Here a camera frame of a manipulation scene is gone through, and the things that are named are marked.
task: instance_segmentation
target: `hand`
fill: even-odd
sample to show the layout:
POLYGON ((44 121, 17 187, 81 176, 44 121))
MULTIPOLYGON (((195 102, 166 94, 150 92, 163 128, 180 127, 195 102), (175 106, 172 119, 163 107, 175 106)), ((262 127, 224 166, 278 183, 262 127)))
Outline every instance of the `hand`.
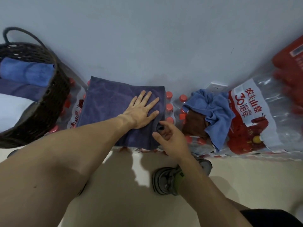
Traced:
POLYGON ((162 145, 165 152, 177 163, 184 158, 191 157, 184 134, 172 123, 160 121, 165 128, 160 133, 154 132, 152 136, 162 145))
POLYGON ((126 111, 123 113, 124 115, 129 116, 131 121, 134 123, 133 128, 136 129, 145 127, 159 114, 159 111, 154 111, 152 114, 150 114, 150 116, 147 116, 150 109, 152 109, 159 101, 159 97, 154 99, 154 101, 152 101, 149 105, 145 106, 148 99, 152 95, 152 92, 148 92, 147 95, 143 98, 145 92, 146 91, 142 91, 138 97, 135 96, 131 100, 131 103, 129 104, 126 111))

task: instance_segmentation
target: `sneaker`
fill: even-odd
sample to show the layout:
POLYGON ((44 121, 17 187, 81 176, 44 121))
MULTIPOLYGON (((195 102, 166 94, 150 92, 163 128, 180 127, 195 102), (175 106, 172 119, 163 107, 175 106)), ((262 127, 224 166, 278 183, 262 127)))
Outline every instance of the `sneaker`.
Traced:
MULTIPOLYGON (((203 170, 207 175, 210 174, 212 170, 212 164, 206 159, 197 159, 203 170)), ((177 196, 178 193, 174 188, 174 179, 176 174, 180 173, 182 170, 178 165, 176 168, 163 167, 157 169, 152 175, 152 186, 154 192, 159 195, 172 194, 177 196)))

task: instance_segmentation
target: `beige floor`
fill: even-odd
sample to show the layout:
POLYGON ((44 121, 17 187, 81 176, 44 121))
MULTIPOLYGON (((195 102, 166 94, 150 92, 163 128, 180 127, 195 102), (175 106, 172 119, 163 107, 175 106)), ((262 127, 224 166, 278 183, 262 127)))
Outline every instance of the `beige floor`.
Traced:
MULTIPOLYGON (((1 150, 0 159, 10 151, 1 150)), ((211 162, 211 179, 228 198, 245 206, 293 212, 303 202, 302 162, 211 162)), ((152 191, 150 173, 174 165, 163 154, 110 153, 84 193, 71 202, 61 226, 199 226, 195 212, 181 197, 152 191)))

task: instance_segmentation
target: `dark brown basket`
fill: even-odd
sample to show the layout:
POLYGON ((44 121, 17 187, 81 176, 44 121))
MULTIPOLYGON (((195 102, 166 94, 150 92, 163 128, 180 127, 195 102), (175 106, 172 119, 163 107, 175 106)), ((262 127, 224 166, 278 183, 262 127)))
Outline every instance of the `dark brown basket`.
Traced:
POLYGON ((0 148, 15 148, 39 139, 54 127, 70 92, 70 82, 61 69, 58 58, 35 35, 21 28, 9 27, 3 31, 3 38, 5 44, 0 44, 0 62, 5 57, 10 57, 26 62, 54 64, 55 67, 53 77, 35 110, 26 116, 25 121, 0 133, 0 148), (11 30, 30 35, 40 43, 40 46, 24 42, 9 42, 7 33, 11 30))

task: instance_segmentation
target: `power outlet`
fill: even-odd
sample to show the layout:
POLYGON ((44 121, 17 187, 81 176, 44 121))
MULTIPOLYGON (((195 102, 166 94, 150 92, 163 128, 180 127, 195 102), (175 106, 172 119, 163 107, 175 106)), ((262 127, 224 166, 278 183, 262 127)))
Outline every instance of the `power outlet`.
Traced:
POLYGON ((222 92, 224 91, 224 89, 228 87, 227 85, 224 85, 224 84, 218 84, 218 83, 215 83, 215 82, 211 82, 207 87, 206 89, 209 91, 209 92, 212 92, 212 93, 219 93, 219 92, 222 92))

